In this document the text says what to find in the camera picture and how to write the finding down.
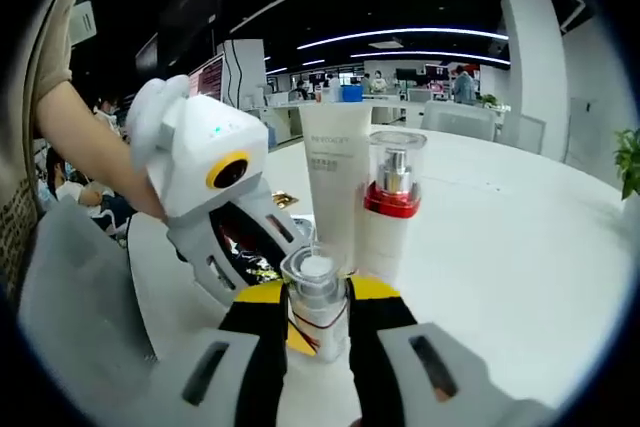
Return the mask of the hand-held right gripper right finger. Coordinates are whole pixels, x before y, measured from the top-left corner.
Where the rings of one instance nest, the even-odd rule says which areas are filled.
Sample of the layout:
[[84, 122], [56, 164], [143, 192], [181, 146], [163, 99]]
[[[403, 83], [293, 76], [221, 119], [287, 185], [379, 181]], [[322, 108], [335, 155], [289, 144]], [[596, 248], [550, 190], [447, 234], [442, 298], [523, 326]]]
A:
[[499, 388], [487, 363], [433, 323], [418, 322], [394, 288], [352, 276], [349, 367], [364, 426], [547, 426], [554, 412]]

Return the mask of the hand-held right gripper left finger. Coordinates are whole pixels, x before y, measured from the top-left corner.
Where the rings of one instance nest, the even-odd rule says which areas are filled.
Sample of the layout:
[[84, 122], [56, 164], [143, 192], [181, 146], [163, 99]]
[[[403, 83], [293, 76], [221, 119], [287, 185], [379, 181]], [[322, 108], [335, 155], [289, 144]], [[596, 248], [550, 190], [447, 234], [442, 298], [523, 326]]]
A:
[[217, 329], [204, 329], [152, 370], [134, 402], [136, 426], [274, 426], [287, 372], [282, 282], [238, 294]]

